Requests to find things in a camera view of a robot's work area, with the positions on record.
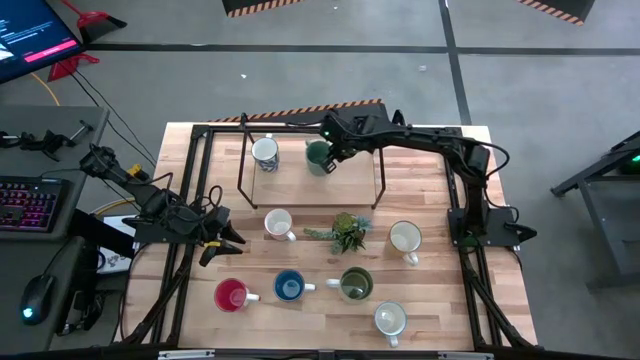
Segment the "hazard stripe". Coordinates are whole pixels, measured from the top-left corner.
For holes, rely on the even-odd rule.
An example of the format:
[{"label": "hazard stripe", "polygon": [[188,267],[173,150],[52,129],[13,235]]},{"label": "hazard stripe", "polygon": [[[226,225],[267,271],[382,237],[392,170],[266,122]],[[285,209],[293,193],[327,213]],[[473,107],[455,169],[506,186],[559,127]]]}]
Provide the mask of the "hazard stripe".
[{"label": "hazard stripe", "polygon": [[299,2],[302,2],[302,1],[303,0],[272,0],[272,1],[267,1],[265,3],[260,3],[258,5],[251,5],[251,6],[247,6],[247,7],[241,8],[241,9],[236,9],[236,10],[233,10],[233,11],[229,11],[227,16],[229,16],[229,17],[239,17],[239,16],[244,16],[244,15],[251,15],[251,14],[255,14],[255,13],[258,13],[258,12],[265,11],[265,10],[275,9],[277,7],[299,3]]},{"label": "hazard stripe", "polygon": [[[353,107],[353,106],[362,106],[362,105],[371,105],[371,104],[382,104],[382,99],[348,101],[348,102],[343,102],[343,103],[338,103],[338,104],[330,104],[330,105],[324,105],[324,106],[323,105],[316,105],[316,106],[309,106],[309,107],[306,107],[306,108],[297,108],[297,109],[291,109],[291,110],[274,111],[274,112],[271,112],[271,113],[254,114],[254,115],[248,116],[248,120],[249,121],[263,120],[263,119],[269,119],[269,118],[272,118],[272,117],[303,114],[303,113],[307,113],[307,112],[325,111],[325,110],[329,110],[329,109],[341,109],[341,108],[347,108],[347,107]],[[209,122],[240,122],[240,116],[222,118],[222,119],[217,119],[217,120],[209,120]]]},{"label": "hazard stripe", "polygon": [[562,10],[558,10],[554,7],[550,7],[549,5],[542,4],[540,1],[535,0],[517,0],[519,3],[530,6],[534,9],[543,11],[549,15],[555,16],[560,20],[564,20],[566,22],[572,23],[574,25],[582,26],[584,25],[583,21],[579,21],[580,19],[577,16],[566,13]]}]

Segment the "blue mug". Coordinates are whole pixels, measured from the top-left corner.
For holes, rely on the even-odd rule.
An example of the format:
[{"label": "blue mug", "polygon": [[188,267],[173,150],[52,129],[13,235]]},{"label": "blue mug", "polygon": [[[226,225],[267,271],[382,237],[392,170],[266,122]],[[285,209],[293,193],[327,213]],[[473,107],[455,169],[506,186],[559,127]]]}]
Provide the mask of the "blue mug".
[{"label": "blue mug", "polygon": [[273,292],[278,299],[286,302],[296,301],[305,292],[314,291],[315,289],[315,285],[306,284],[302,274],[295,270],[281,271],[273,282]]},{"label": "blue mug", "polygon": [[260,169],[265,172],[275,172],[280,164],[278,143],[273,140],[273,135],[256,140],[251,147],[251,155],[256,160]]}]

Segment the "potted plant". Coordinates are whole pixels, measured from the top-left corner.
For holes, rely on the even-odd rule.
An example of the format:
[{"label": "potted plant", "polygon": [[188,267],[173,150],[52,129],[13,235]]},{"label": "potted plant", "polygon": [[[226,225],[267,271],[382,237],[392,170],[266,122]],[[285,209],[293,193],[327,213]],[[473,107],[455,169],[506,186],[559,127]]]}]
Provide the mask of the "potted plant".
[{"label": "potted plant", "polygon": [[372,228],[371,220],[366,217],[343,212],[336,215],[331,231],[304,229],[304,233],[318,240],[333,240],[331,253],[337,255],[364,249],[364,236]]}]

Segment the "green mug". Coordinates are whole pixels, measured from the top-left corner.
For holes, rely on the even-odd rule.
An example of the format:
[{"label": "green mug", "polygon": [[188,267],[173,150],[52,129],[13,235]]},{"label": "green mug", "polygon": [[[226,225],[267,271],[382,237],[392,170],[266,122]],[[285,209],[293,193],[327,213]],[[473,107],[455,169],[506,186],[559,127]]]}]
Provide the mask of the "green mug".
[{"label": "green mug", "polygon": [[338,289],[340,297],[350,304],[366,301],[373,291],[371,274],[357,266],[347,269],[340,279],[327,279],[326,284],[330,288]]},{"label": "green mug", "polygon": [[306,158],[309,172],[315,176],[327,175],[321,164],[327,159],[331,145],[322,140],[307,140],[305,143],[307,144]]}]

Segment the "computer mouse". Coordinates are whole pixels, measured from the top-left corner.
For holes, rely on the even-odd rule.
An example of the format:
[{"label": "computer mouse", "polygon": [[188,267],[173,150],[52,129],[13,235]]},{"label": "computer mouse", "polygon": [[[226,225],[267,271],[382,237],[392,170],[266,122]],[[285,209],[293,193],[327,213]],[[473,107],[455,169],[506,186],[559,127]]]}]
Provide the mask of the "computer mouse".
[{"label": "computer mouse", "polygon": [[38,275],[29,280],[20,301],[22,322],[27,325],[37,325],[47,318],[55,282],[56,278],[48,274]]}]

